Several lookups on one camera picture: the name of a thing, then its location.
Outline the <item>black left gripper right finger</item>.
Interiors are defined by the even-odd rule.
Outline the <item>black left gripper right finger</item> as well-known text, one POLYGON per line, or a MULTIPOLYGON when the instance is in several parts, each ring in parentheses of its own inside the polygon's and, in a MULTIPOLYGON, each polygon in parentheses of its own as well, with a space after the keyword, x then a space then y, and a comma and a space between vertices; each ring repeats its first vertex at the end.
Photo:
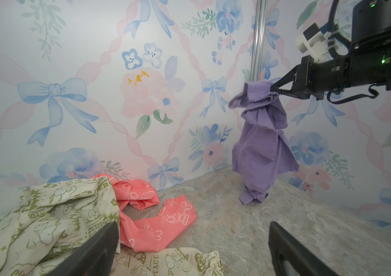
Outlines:
POLYGON ((277 276, 337 276, 277 222, 269 227, 269 248, 277 276))

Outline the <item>purple cloth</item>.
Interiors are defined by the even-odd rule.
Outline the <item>purple cloth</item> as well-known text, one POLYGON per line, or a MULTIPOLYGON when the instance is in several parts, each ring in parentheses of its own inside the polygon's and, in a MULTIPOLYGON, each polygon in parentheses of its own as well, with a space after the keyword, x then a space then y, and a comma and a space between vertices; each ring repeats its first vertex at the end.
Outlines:
POLYGON ((280 174, 298 172, 289 141, 284 135, 288 126, 280 95, 270 90, 271 82, 246 82, 243 91, 229 103, 230 109, 242 108, 245 123, 232 149, 232 169, 245 184, 240 201, 247 205, 261 203, 280 174))

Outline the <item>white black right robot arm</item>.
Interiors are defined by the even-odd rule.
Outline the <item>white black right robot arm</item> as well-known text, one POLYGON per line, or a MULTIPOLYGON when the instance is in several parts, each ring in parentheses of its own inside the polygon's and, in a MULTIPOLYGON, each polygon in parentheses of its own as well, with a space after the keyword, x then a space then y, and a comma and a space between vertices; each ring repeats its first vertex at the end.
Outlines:
POLYGON ((360 1, 352 13, 352 36, 338 28, 338 1, 333 1, 327 24, 312 24, 295 40, 308 52, 301 63, 271 86, 271 91, 300 100, 330 99, 351 87, 376 86, 391 90, 391 1, 360 1))

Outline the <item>cream green patterned cloth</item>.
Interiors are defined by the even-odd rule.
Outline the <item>cream green patterned cloth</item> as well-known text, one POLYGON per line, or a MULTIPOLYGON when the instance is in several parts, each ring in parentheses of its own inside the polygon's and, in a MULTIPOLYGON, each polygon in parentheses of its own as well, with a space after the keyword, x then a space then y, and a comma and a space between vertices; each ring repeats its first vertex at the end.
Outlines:
POLYGON ((18 208, 0 218, 0 276, 60 274, 105 226, 116 230, 102 241, 113 256, 112 276, 222 276, 218 251, 170 247, 197 218, 185 196, 166 200, 155 217, 134 221, 124 213, 128 205, 144 210, 159 203, 148 182, 106 174, 29 186, 18 208))

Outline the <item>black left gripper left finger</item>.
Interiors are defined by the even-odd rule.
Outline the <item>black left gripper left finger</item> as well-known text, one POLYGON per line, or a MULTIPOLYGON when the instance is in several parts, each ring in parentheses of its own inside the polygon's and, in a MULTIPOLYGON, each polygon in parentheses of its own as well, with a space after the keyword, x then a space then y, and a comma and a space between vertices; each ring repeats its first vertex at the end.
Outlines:
POLYGON ((108 223, 48 276, 108 276, 119 244, 117 224, 108 223))

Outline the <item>aluminium corner post right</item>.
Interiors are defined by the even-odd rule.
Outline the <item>aluminium corner post right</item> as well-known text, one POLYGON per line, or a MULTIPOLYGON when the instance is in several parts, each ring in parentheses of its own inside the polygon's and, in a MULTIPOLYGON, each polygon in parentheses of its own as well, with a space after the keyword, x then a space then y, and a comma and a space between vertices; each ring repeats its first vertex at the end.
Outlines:
POLYGON ((261 59, 265 39, 266 8, 267 0, 257 1, 250 81, 258 81, 260 79, 260 72, 262 69, 261 59))

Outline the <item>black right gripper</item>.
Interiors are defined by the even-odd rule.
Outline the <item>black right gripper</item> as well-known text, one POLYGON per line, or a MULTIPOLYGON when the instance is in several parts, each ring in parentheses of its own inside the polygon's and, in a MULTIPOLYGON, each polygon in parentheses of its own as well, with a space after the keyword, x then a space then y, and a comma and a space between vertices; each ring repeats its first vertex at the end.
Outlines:
POLYGON ((351 87, 348 57, 315 63, 311 56, 305 56, 299 65, 272 84, 270 91, 302 100, 311 96, 322 100, 325 92, 342 92, 348 87, 351 87), (289 83, 291 88, 283 89, 289 83))

